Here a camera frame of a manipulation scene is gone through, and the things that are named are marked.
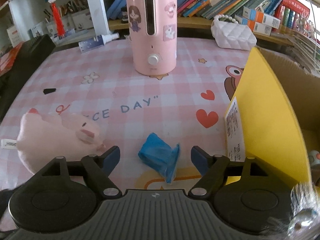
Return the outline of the blue bag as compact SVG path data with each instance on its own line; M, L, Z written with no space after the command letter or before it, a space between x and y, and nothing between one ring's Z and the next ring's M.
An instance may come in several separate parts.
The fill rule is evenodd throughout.
M177 161L180 156L180 145L170 147L157 134L151 133L138 152L140 160L157 171L167 184L176 177Z

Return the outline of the pink pig plush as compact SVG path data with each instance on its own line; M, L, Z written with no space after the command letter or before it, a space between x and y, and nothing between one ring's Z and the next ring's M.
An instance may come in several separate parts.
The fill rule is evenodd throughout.
M22 116L17 139L2 139L1 148L17 150L32 174L59 156L80 161L106 151L100 127L93 120L74 113L43 115L35 108Z

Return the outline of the pink chick plush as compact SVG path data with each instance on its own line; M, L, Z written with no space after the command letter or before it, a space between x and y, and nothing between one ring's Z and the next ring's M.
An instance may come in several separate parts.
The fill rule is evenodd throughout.
M320 153L317 150L311 150L308 153L308 158L311 167L320 165Z

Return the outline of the yellow cardboard box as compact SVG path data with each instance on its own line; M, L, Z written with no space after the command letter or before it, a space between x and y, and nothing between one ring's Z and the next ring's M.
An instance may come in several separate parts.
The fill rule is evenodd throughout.
M278 53L253 48L225 113L227 157L256 157L291 185L311 183L319 150L319 77Z

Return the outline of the black small chip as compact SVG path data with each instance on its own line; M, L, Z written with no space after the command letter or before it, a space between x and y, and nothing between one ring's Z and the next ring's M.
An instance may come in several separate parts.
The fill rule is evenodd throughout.
M45 88L43 90L43 93L44 93L44 95L47 95L47 94L53 93L55 91L56 91L56 88Z

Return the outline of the spray bottle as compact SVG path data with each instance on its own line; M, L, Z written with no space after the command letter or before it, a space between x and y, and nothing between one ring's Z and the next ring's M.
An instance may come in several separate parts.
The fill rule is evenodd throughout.
M85 53L87 51L93 50L95 48L99 48L107 44L108 42L111 42L113 40L116 40L119 38L118 33L110 34L110 35L98 35L92 38L89 38L84 41L80 41L79 48L82 53Z

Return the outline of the black keyboard case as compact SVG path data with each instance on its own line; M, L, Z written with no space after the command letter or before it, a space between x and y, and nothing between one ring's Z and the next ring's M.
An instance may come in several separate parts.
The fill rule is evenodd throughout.
M54 48L55 43L47 34L22 44L11 70L1 76L1 119L5 117L25 83Z

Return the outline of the white quilted handbag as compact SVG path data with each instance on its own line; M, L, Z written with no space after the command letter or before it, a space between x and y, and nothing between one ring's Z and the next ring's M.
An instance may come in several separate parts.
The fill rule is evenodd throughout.
M257 43L249 26L240 24L228 15L216 15L211 32L220 48L250 51Z

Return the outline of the red patterned paper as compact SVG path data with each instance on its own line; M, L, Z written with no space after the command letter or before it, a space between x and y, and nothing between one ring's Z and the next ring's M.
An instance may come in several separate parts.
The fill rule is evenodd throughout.
M15 48L12 48L11 51L1 57L0 76L11 70L22 46L23 42L20 42Z

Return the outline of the stack of newspapers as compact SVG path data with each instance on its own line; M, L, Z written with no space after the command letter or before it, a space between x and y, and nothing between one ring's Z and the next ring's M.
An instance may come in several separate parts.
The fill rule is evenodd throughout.
M313 76L319 77L319 40L294 31L289 37L293 43L292 53L300 65Z

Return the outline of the white pen holder box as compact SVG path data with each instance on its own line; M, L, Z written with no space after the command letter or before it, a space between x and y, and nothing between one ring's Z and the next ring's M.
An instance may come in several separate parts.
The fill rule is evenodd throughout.
M68 14L62 17L62 23L65 31L75 29L81 31L93 28L93 22L89 9Z

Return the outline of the pink humidifier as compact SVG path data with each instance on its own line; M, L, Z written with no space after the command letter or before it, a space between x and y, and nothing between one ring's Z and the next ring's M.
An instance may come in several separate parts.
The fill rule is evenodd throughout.
M177 64L177 0L126 0L134 67L161 79Z

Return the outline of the red tassel ornament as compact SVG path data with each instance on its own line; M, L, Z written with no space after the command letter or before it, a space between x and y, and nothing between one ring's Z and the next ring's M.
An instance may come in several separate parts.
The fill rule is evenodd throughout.
M57 8L55 2L56 2L56 0L48 0L48 3L50 4L50 7L52 9L53 19L54 19L54 22L56 25L57 34L58 34L58 36L64 36L65 30L64 30L62 18L60 16L60 13L58 11L58 8Z

